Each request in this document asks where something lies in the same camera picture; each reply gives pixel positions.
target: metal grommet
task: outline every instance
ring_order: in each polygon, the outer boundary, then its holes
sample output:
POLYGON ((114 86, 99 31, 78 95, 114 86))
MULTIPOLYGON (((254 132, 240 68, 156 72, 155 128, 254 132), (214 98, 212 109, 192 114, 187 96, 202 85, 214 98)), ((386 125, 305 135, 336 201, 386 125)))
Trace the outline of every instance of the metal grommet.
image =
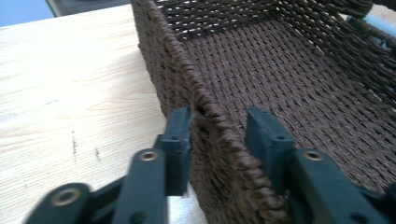
POLYGON ((80 189, 75 189, 75 188, 64 189, 61 192, 57 193, 55 196, 53 196, 50 203, 53 206, 64 206, 75 202, 79 198, 79 196, 81 196, 80 189))
POLYGON ((139 159, 141 161, 154 161, 155 159, 157 159, 157 157, 158 157, 157 152, 148 151, 148 152, 140 154, 139 159))
POLYGON ((311 161, 323 161, 323 156, 316 151, 306 151, 304 156, 311 161))

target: brown wicker basket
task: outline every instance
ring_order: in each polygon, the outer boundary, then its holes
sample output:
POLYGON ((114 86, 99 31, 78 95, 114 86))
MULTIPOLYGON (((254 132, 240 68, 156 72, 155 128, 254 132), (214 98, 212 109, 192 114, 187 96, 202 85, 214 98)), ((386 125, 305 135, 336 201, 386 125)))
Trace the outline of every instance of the brown wicker basket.
POLYGON ((248 105, 271 110, 299 147, 326 151, 355 183, 383 192, 396 181, 396 42, 359 19, 373 1, 132 2, 163 113, 196 114, 191 184, 209 223, 290 222, 245 147, 248 105))

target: wooden table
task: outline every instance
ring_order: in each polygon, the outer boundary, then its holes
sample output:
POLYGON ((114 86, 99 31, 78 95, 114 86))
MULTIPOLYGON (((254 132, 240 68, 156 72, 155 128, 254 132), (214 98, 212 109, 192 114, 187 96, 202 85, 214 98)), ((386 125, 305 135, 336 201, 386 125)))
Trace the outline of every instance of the wooden table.
MULTIPOLYGON (((130 6, 0 28, 0 223, 22 223, 49 190, 126 174, 165 119, 130 6)), ((205 223, 193 192, 171 223, 205 223)))

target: woven basket wall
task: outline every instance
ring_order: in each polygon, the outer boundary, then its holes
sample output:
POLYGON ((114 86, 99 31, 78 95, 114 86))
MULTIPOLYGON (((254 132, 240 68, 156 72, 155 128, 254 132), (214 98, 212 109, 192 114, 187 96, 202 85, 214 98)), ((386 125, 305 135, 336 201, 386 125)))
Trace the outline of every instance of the woven basket wall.
POLYGON ((372 1, 132 2, 163 113, 196 114, 191 184, 209 223, 290 222, 245 147, 248 105, 271 110, 298 147, 326 151, 355 183, 383 192, 396 181, 396 41, 360 20, 372 1))

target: wicker basket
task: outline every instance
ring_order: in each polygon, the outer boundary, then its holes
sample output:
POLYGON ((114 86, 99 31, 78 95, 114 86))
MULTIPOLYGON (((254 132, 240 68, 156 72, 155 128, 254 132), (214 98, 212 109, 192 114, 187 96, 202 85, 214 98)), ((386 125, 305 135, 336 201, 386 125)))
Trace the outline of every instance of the wicker basket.
POLYGON ((248 105, 271 110, 299 147, 326 151, 355 183, 383 192, 396 181, 396 42, 359 19, 372 3, 133 0, 163 113, 196 114, 191 184, 209 223, 290 222, 245 147, 248 105))

